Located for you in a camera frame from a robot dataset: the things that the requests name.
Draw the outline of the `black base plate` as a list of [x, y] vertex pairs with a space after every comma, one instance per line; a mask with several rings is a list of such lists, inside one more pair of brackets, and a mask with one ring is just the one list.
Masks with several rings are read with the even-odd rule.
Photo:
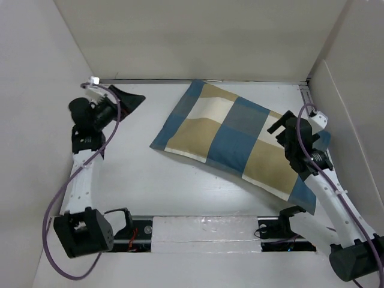
[[259, 217], [254, 236], [262, 252], [316, 252], [316, 247], [287, 228], [278, 217]]
[[153, 216], [132, 216], [127, 208], [106, 211], [105, 219], [113, 229], [110, 253], [147, 253], [151, 251]]

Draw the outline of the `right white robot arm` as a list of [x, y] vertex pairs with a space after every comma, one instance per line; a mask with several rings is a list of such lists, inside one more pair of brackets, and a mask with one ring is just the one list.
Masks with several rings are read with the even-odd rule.
[[327, 125], [320, 112], [302, 119], [287, 111], [268, 128], [284, 148], [284, 156], [300, 180], [314, 193], [333, 227], [321, 225], [304, 208], [295, 206], [282, 210], [277, 229], [284, 236], [303, 236], [327, 255], [332, 270], [345, 282], [371, 273], [378, 273], [383, 286], [383, 237], [363, 219], [347, 191], [342, 188], [336, 171], [327, 156], [314, 148], [319, 132]]

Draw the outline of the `plaid beige blue pillowcase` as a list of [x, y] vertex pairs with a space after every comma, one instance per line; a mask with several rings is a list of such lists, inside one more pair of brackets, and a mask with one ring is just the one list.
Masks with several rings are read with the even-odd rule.
[[314, 214], [315, 194], [267, 132], [280, 117], [246, 98], [194, 80], [150, 147], [231, 173]]

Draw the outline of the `aluminium rail right side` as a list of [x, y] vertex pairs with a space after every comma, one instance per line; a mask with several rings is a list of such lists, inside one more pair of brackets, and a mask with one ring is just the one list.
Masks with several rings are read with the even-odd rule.
[[[302, 101], [304, 104], [313, 104], [313, 99], [311, 97], [311, 92], [307, 84], [300, 84], [299, 91], [301, 93]], [[305, 108], [307, 116], [310, 116], [312, 113], [316, 112], [316, 108], [313, 106], [307, 106]]]

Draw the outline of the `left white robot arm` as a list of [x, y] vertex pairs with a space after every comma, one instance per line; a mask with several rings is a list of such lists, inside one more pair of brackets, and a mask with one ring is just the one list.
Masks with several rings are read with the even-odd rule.
[[143, 95], [124, 92], [113, 85], [108, 90], [117, 97], [117, 104], [105, 90], [94, 88], [100, 95], [97, 100], [80, 97], [68, 105], [74, 122], [71, 142], [75, 177], [70, 182], [70, 198], [64, 213], [55, 218], [53, 227], [69, 258], [110, 251], [116, 234], [127, 238], [134, 229], [133, 222], [125, 217], [116, 219], [112, 228], [92, 203], [104, 161], [103, 129], [112, 121], [124, 120], [145, 100]]

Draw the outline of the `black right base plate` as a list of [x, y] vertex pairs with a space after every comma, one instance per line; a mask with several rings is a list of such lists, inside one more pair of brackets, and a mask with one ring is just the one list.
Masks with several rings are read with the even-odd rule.
[[254, 236], [262, 252], [316, 252], [316, 247], [287, 228], [278, 217], [259, 217]]

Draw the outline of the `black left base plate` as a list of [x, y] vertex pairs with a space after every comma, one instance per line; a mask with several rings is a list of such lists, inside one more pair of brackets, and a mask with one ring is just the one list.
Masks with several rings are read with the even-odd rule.
[[106, 211], [105, 219], [113, 229], [110, 253], [147, 253], [151, 251], [153, 216], [132, 216], [127, 208]]

